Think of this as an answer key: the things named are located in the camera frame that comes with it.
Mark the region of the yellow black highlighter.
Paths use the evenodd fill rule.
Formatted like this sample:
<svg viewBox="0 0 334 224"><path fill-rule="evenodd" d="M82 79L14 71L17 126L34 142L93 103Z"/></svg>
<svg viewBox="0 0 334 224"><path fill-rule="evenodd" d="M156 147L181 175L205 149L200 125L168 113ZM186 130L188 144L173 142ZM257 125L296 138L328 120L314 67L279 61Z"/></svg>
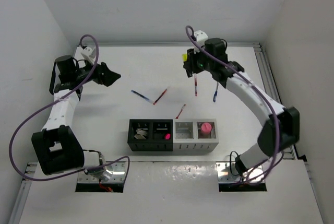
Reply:
<svg viewBox="0 0 334 224"><path fill-rule="evenodd" d="M187 61L187 54L182 54L182 60L183 60L183 62Z"/></svg>

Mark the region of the blue refill pen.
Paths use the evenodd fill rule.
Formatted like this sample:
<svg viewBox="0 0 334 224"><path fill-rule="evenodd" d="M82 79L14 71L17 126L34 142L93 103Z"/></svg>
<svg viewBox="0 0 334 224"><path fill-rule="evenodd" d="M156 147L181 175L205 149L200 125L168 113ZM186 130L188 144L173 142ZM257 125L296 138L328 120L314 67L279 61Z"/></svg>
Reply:
<svg viewBox="0 0 334 224"><path fill-rule="evenodd" d="M154 104L154 101L152 101L151 99L149 99L148 97L138 93L137 91L134 91L134 90L131 90L131 93L141 97L142 99L146 100L147 102L151 103L151 104Z"/></svg>

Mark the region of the red refill pen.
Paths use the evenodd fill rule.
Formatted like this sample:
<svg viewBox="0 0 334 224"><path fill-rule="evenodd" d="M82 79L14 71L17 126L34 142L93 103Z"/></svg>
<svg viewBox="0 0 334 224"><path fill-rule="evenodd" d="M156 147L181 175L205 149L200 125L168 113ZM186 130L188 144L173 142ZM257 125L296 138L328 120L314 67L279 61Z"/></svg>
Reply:
<svg viewBox="0 0 334 224"><path fill-rule="evenodd" d="M158 101L165 95L165 93L168 91L169 86L164 89L164 91L158 96L158 98L153 102L153 105L156 105Z"/></svg>

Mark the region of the pink tape roll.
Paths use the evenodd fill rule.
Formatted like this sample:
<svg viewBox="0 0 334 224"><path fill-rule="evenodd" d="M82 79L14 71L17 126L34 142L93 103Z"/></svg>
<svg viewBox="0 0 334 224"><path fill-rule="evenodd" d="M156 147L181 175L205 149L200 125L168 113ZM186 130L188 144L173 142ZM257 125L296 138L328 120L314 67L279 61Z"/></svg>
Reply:
<svg viewBox="0 0 334 224"><path fill-rule="evenodd" d="M208 122L204 122L201 124L199 137L200 138L210 138L211 131L212 131L212 125Z"/></svg>

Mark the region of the white staple box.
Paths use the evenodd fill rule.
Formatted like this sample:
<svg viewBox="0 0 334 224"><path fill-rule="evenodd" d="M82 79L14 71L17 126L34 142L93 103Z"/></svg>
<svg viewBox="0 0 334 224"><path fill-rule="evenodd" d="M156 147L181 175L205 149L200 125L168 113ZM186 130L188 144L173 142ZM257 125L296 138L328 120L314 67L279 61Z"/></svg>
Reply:
<svg viewBox="0 0 334 224"><path fill-rule="evenodd" d="M148 131L141 128L136 129L136 133L140 135L148 135Z"/></svg>

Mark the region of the pink staple box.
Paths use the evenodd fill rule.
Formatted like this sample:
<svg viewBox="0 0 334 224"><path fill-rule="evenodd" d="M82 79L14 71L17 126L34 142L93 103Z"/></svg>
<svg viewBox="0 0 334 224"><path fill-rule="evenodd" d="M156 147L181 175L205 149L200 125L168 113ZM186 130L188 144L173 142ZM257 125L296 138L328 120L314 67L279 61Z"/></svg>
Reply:
<svg viewBox="0 0 334 224"><path fill-rule="evenodd" d="M137 139L137 140L145 140L145 139L147 139L146 136L142 135L142 134L135 134L134 138Z"/></svg>

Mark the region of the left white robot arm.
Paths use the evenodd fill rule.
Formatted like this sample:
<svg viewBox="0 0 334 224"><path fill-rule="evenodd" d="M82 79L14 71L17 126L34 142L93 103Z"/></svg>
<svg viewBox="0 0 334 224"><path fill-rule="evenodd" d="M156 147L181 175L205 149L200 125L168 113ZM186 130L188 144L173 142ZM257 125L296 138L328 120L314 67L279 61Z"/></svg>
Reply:
<svg viewBox="0 0 334 224"><path fill-rule="evenodd" d="M79 67L70 55L58 57L54 69L59 71L60 79L58 84L50 84L56 104L52 106L42 130L31 138L41 169L46 175L77 168L94 167L97 170L104 161L102 154L99 151L83 150L71 129L75 108L82 93L82 88L77 86L81 82L94 81L109 87L121 76L109 70L104 62L94 67L85 61L85 65Z"/></svg>

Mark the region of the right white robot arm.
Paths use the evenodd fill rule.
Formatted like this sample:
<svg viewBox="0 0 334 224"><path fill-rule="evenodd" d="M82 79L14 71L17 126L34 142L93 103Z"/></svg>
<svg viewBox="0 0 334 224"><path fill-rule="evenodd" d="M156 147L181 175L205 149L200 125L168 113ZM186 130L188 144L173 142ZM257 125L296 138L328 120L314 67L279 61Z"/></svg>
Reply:
<svg viewBox="0 0 334 224"><path fill-rule="evenodd" d="M235 94L262 125L256 144L235 159L234 169L242 175L299 141L300 113L295 107L287 108L276 102L256 86L238 62L228 60L226 49L223 39L207 39L201 47L187 50L183 67L188 77L209 72L223 88Z"/></svg>

